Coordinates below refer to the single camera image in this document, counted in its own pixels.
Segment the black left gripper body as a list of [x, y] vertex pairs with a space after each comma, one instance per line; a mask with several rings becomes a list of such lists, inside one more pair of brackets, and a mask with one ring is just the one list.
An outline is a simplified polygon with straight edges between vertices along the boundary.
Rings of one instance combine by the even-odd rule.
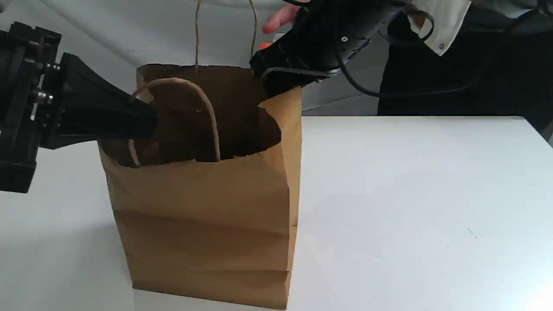
[[40, 138], [47, 128], [34, 120], [40, 105], [53, 102], [42, 77], [59, 71], [61, 34], [14, 22], [1, 32], [1, 190], [28, 193], [36, 170]]

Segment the person forearm white sleeve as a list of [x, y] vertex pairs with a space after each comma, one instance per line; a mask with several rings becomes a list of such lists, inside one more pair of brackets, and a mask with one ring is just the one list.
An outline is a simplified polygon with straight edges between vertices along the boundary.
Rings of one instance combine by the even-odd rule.
[[413, 0], [414, 9], [430, 14], [434, 31], [425, 44], [442, 56], [455, 40], [470, 6], [470, 0]]

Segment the person hand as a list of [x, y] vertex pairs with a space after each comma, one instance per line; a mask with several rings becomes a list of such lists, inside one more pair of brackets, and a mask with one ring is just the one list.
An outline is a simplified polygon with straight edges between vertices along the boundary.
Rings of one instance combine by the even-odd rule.
[[275, 33], [282, 26], [293, 23], [299, 10], [310, 6], [309, 0], [285, 0], [284, 2], [284, 6], [272, 14], [262, 27], [264, 34]]

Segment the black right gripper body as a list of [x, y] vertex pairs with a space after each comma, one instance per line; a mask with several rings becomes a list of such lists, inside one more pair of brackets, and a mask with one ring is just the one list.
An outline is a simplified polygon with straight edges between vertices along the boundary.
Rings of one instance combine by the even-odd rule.
[[255, 76], [266, 82], [312, 83], [340, 72], [408, 0], [312, 0], [292, 27], [250, 59]]

